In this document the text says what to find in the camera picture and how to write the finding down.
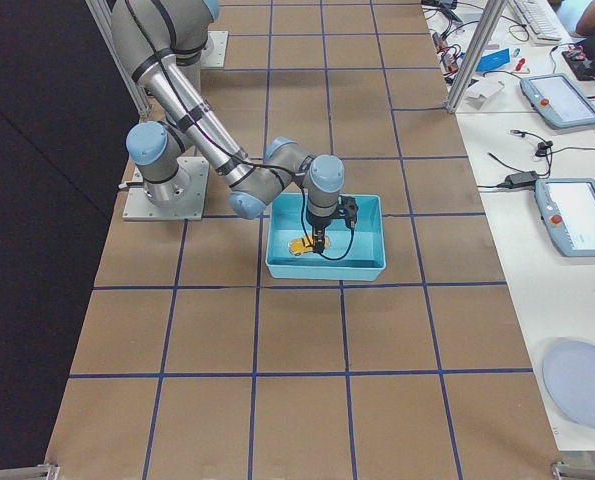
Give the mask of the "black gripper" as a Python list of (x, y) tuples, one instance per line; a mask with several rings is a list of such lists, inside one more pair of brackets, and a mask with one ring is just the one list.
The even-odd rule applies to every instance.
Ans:
[(329, 205), (321, 206), (308, 197), (306, 201), (306, 220), (313, 234), (313, 252), (322, 254), (326, 248), (325, 230), (334, 220), (341, 219), (340, 200), (336, 197)]

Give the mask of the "person's forearm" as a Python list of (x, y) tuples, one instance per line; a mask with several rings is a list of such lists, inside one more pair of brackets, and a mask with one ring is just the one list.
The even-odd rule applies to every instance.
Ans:
[(595, 0), (592, 0), (576, 23), (574, 33), (579, 37), (590, 37), (595, 34)]

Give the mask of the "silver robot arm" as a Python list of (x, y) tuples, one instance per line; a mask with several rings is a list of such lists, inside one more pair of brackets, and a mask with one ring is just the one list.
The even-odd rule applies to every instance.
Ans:
[(126, 137), (151, 201), (178, 200), (189, 183), (178, 157), (196, 147), (228, 185), (229, 204), (241, 218), (261, 215), (290, 184), (305, 193), (302, 222), (312, 227), (305, 242), (317, 254), (325, 246), (325, 230), (335, 220), (355, 228), (358, 207), (344, 196), (345, 169), (334, 155), (314, 156), (295, 141), (276, 138), (262, 162), (250, 161), (227, 132), (208, 101), (187, 77), (200, 64), (208, 27), (218, 19), (216, 1), (118, 1), (111, 13), (115, 51), (133, 82), (146, 88), (166, 117), (134, 126)]

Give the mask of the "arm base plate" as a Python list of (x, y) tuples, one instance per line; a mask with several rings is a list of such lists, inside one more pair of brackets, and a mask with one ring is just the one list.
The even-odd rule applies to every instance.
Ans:
[(181, 156), (176, 175), (155, 184), (136, 169), (130, 181), (120, 185), (127, 191), (125, 221), (200, 221), (204, 212), (209, 164), (203, 157)]
[(209, 31), (208, 40), (201, 55), (201, 68), (221, 70), (225, 67), (228, 31)]

